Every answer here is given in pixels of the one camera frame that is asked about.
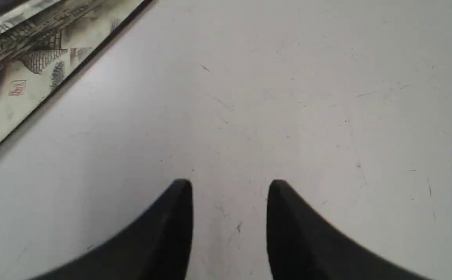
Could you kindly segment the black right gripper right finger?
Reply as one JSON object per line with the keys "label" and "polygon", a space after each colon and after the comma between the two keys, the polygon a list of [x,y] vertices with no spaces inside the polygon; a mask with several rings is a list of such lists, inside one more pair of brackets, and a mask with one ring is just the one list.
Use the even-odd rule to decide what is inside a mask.
{"label": "black right gripper right finger", "polygon": [[269,186],[266,245],[274,280],[422,280],[334,228],[285,180]]}

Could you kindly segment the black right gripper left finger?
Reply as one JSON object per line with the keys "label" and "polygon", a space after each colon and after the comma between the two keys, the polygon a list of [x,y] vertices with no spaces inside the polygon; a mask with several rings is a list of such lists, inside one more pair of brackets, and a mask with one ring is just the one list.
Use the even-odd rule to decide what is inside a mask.
{"label": "black right gripper left finger", "polygon": [[184,280],[193,239],[193,189],[174,180],[137,220],[37,280]]}

